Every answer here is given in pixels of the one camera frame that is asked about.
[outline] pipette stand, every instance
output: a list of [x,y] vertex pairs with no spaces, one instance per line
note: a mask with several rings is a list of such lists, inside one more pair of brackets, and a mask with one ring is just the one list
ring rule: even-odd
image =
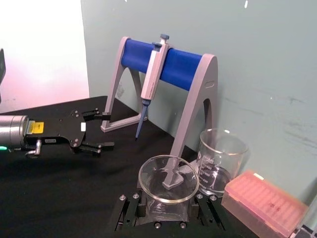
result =
[[[110,131],[138,123],[140,119],[141,83],[139,72],[146,73],[150,61],[152,44],[123,37],[116,56],[115,71],[111,83],[111,91],[106,103],[106,113],[111,113],[115,93],[124,69],[130,69],[135,90],[137,92],[139,114],[132,118],[112,122],[103,121],[102,131]],[[210,54],[197,55],[170,49],[166,55],[160,80],[189,91],[184,111],[177,129],[170,154],[181,157],[189,128],[193,125],[201,105],[205,110],[205,126],[216,125],[218,65],[216,56]]]
[[[123,66],[121,64],[122,56],[124,53],[125,43],[128,39],[129,39],[129,37],[123,37],[121,39],[119,49],[118,49],[118,52],[116,55],[115,69],[114,69],[114,73],[112,76],[110,94],[108,95],[107,102],[106,102],[106,108],[105,108],[105,113],[107,113],[107,114],[111,114],[113,102],[114,102],[115,94],[116,94],[118,86],[119,86],[119,82],[121,80],[121,77],[122,77],[124,70],[126,68],[128,68],[128,67]],[[101,126],[101,130],[103,132],[107,132],[107,131],[119,129],[119,128],[122,128],[122,127],[125,127],[128,125],[136,124],[139,122],[139,120],[141,118],[141,111],[142,111],[143,104],[141,102],[142,86],[141,86],[140,74],[137,70],[132,69],[132,68],[129,68],[129,71],[131,73],[133,83],[134,83],[134,88],[135,88],[136,95],[137,95],[138,110],[139,110],[138,113],[139,114],[134,116],[134,117],[130,117],[130,118],[114,121],[114,122],[104,120],[103,124]]]

